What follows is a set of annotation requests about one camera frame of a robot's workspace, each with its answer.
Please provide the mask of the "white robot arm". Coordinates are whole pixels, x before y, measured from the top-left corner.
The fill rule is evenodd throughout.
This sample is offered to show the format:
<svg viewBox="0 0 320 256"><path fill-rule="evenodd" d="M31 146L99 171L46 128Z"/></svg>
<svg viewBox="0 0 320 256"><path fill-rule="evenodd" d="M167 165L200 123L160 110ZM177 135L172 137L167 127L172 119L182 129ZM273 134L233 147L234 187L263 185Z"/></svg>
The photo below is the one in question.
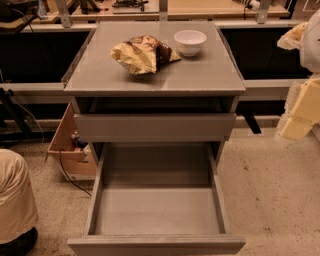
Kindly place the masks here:
<svg viewBox="0 0 320 256"><path fill-rule="evenodd" d="M320 122L320 10L285 33L277 46L298 49L300 65L311 72L304 83L294 82L289 88L275 134L278 140L298 141Z"/></svg>

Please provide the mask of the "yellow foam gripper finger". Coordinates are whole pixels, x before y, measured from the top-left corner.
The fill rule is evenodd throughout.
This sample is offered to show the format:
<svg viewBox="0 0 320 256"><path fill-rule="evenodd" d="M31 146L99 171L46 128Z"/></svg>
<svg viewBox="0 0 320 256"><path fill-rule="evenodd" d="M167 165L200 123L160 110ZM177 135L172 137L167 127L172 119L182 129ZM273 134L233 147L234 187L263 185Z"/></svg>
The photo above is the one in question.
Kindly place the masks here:
<svg viewBox="0 0 320 256"><path fill-rule="evenodd" d="M301 50L307 25L307 22L303 22L290 29L280 37L280 39L277 41L277 46L285 50Z"/></svg>

